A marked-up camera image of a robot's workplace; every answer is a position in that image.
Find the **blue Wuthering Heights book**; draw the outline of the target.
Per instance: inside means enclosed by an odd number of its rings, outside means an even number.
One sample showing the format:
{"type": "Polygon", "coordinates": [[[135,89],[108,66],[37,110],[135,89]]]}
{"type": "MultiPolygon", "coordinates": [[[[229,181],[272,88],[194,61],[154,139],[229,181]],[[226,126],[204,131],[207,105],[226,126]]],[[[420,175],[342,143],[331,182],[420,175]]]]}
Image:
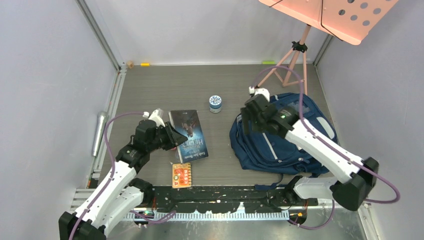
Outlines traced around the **blue Wuthering Heights book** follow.
{"type": "Polygon", "coordinates": [[[175,130],[187,138],[177,147],[180,163],[207,158],[209,153],[197,110],[171,110],[168,115],[175,130]]]}

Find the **navy blue backpack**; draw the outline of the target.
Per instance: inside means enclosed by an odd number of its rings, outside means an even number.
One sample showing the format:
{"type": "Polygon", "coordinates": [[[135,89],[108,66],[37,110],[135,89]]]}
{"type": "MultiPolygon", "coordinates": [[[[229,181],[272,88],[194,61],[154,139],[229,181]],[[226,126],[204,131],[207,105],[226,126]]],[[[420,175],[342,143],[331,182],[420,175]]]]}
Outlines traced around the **navy blue backpack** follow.
{"type": "MultiPolygon", "coordinates": [[[[279,109],[292,107],[299,110],[298,93],[272,95],[270,102],[279,109]]],[[[302,112],[304,118],[316,130],[338,144],[337,133],[331,122],[306,95],[303,95],[302,112]]],[[[229,132],[231,148],[239,159],[242,169],[283,175],[307,173],[315,178],[329,172],[319,161],[304,150],[299,150],[295,144],[268,132],[254,132],[250,122],[248,125],[249,134],[245,134],[242,116],[239,114],[229,132]]]]}

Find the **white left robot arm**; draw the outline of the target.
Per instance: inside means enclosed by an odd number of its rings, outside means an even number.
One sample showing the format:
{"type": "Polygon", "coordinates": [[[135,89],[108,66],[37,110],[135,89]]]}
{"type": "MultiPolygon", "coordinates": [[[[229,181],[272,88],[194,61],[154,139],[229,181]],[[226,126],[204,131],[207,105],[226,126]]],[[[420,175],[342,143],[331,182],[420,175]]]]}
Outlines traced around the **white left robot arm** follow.
{"type": "Polygon", "coordinates": [[[154,199],[151,183],[137,177],[152,152],[171,150],[188,138],[170,122],[141,120],[115,157],[109,173],[73,213],[58,220],[61,240],[105,240],[115,226],[135,207],[148,207],[154,199]]]}

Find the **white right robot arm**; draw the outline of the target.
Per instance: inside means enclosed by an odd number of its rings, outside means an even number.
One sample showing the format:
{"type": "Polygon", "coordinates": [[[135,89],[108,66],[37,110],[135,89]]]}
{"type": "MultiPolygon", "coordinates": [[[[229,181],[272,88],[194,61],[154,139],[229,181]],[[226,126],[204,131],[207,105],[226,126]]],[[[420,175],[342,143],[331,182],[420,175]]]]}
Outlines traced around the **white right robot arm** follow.
{"type": "Polygon", "coordinates": [[[305,118],[305,95],[295,104],[279,107],[261,93],[249,98],[240,109],[246,133],[269,133],[294,144],[326,167],[332,177],[298,177],[289,183],[285,198],[291,205],[304,199],[317,198],[337,202],[349,211],[356,211],[377,183],[380,164],[342,148],[305,118]]]}

